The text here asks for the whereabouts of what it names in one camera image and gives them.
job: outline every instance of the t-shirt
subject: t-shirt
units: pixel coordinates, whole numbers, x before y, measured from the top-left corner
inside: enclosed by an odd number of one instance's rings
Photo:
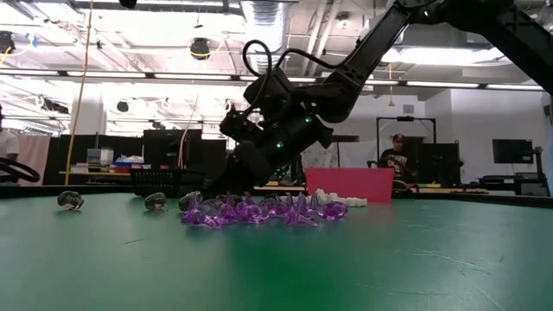
[[[380,156],[378,165],[381,168],[393,168],[395,177],[403,177],[407,173],[407,155],[394,149],[385,150]]]
[[[0,157],[5,158],[8,155],[19,155],[19,142],[17,137],[7,130],[0,131]],[[8,173],[0,171],[0,175],[7,175]]]

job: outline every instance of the steering wheel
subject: steering wheel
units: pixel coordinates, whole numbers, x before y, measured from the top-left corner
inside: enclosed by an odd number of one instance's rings
[[[0,171],[21,178],[24,181],[37,182],[41,179],[41,175],[27,165],[2,157],[0,157]]]

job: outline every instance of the table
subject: table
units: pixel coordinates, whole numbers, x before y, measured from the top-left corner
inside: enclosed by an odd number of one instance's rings
[[[65,171],[60,171],[59,174],[64,175]],[[119,180],[119,181],[129,181],[130,180],[130,173],[108,173],[108,172],[87,172],[87,173],[76,173],[76,172],[70,172],[69,175],[78,175],[78,176],[89,176],[89,178],[94,181],[95,179],[112,179],[112,180]],[[267,183],[267,186],[264,187],[254,187],[254,190],[258,191],[276,191],[276,192],[286,192],[290,191],[292,193],[298,193],[305,191],[305,187],[303,186],[279,186],[278,182],[269,181]]]
[[[0,200],[0,309],[553,309],[550,209],[394,200],[317,228],[211,230],[176,200],[84,198]]]

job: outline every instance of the black cable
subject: black cable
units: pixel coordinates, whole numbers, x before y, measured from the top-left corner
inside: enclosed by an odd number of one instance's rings
[[[250,65],[250,61],[248,60],[248,49],[254,45],[254,44],[258,44],[261,46],[261,48],[263,48],[263,50],[265,51],[265,55],[267,56],[267,62],[268,62],[268,65],[267,65],[267,73],[270,73],[271,72],[271,69],[272,69],[272,63],[273,63],[273,59],[272,59],[272,56],[270,54],[270,50],[269,50],[269,47],[267,47],[267,45],[265,43],[263,43],[262,41],[260,40],[257,40],[257,39],[254,39],[254,40],[249,40],[245,45],[244,45],[244,48],[242,49],[242,61],[244,62],[244,65],[245,67],[248,69],[248,71],[253,74],[254,76],[256,77],[261,77],[261,73],[258,73],[255,69],[253,69]]]
[[[303,56],[305,58],[308,58],[309,60],[313,61],[314,63],[317,63],[325,68],[328,68],[328,69],[336,69],[338,68],[339,66],[341,66],[342,62],[340,62],[339,64],[336,64],[336,65],[332,65],[332,64],[328,64],[327,62],[325,62],[324,60],[321,60],[320,58],[316,57],[316,56],[313,56],[299,48],[287,48],[284,53],[282,55],[280,55],[280,58],[278,59],[278,61],[276,62],[276,65],[275,67],[280,67],[280,65],[283,63],[283,61],[286,59],[286,55],[290,54],[290,53],[294,53],[294,54],[298,54],[300,56]]]
[[[27,165],[15,162],[10,159],[0,157],[0,171],[4,171],[12,176],[21,178],[25,181],[37,182],[41,179],[41,175]]]
[[[267,45],[260,40],[250,40],[244,45],[244,49],[242,49],[242,61],[244,62],[244,65],[246,66],[246,68],[248,68],[248,70],[253,75],[257,77],[261,76],[260,73],[258,73],[251,67],[247,57],[248,48],[250,48],[250,46],[253,44],[260,45],[265,51],[265,55],[267,56],[267,71],[265,72],[263,83],[261,84],[261,87],[259,87],[259,92],[257,93],[257,96],[255,97],[255,99],[253,99],[253,102],[251,102],[250,107],[248,107],[248,109],[246,109],[242,113],[242,115],[246,117],[251,113],[251,111],[253,111],[254,108],[257,108],[257,102],[259,99],[263,97],[265,90],[267,89],[267,85],[269,84],[270,76],[272,75],[272,70],[273,70],[273,59],[272,59],[272,56],[270,55],[269,47],[267,47]]]

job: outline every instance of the baseball cap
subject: baseball cap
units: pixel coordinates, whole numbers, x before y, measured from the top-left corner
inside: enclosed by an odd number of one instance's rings
[[[401,135],[401,134],[396,134],[394,135],[394,137],[391,139],[393,142],[396,142],[396,141],[403,141],[404,140],[404,136]]]

